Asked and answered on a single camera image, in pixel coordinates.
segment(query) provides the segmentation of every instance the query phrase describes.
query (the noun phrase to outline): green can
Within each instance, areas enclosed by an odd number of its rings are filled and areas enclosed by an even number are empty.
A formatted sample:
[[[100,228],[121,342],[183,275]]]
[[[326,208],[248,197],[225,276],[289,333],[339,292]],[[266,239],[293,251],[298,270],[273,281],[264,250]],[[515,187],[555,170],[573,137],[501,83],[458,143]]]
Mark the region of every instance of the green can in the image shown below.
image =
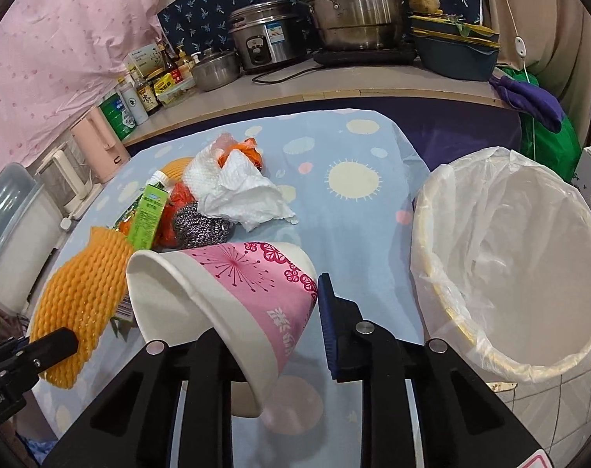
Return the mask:
[[[135,120],[118,93],[114,93],[99,107],[121,141],[135,130]]]

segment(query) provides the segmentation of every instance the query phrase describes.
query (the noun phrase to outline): beige curtain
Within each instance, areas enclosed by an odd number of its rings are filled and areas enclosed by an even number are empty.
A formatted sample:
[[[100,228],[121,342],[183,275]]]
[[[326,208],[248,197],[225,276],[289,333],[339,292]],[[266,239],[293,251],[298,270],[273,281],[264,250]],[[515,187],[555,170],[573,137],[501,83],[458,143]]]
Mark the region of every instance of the beige curtain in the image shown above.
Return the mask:
[[[527,47],[527,70],[555,95],[583,144],[591,116],[591,17],[579,0],[488,0],[486,26],[499,32],[499,62],[522,70],[515,24]]]

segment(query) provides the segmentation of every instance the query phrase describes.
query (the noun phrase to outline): white plastic trash bag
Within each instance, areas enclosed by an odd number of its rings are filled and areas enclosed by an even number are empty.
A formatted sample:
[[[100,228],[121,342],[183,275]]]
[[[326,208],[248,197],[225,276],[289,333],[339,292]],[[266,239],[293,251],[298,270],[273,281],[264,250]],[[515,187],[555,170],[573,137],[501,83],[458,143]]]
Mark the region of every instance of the white plastic trash bag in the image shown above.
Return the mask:
[[[415,209],[410,269],[430,337],[506,381],[591,350],[591,213],[551,170],[488,148],[441,165]]]

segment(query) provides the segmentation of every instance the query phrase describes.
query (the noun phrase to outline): light blue tablecloth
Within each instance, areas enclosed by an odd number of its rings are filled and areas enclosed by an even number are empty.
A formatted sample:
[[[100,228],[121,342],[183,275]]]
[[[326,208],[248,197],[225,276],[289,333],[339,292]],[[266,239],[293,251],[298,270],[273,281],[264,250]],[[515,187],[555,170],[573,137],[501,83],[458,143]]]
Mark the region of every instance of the light blue tablecloth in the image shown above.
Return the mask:
[[[111,226],[155,170],[194,156],[224,131],[237,140],[255,136],[264,174],[280,186],[299,219],[297,225],[268,222],[250,233],[238,227],[233,239],[300,245],[318,273],[330,273],[337,295],[359,303],[364,318],[401,339],[422,342],[409,263],[412,199],[429,171],[396,124],[372,111],[242,121],[145,149],[86,212],[55,268],[86,245],[91,226]],[[107,327],[72,390],[40,381],[34,394],[54,432],[63,434],[143,346],[138,330],[125,343]],[[359,466],[361,387],[331,380],[318,314],[278,389],[273,419],[233,419],[237,468]]]

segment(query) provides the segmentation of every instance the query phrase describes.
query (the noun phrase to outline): paper cup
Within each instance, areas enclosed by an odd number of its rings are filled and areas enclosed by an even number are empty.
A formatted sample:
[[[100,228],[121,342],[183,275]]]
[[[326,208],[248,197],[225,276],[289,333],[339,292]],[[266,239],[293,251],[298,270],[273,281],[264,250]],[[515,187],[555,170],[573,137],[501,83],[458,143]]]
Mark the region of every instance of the paper cup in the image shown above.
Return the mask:
[[[146,342],[179,345],[215,328],[247,380],[232,384],[239,417],[262,412],[317,299],[312,262],[288,243],[141,250],[126,280]]]

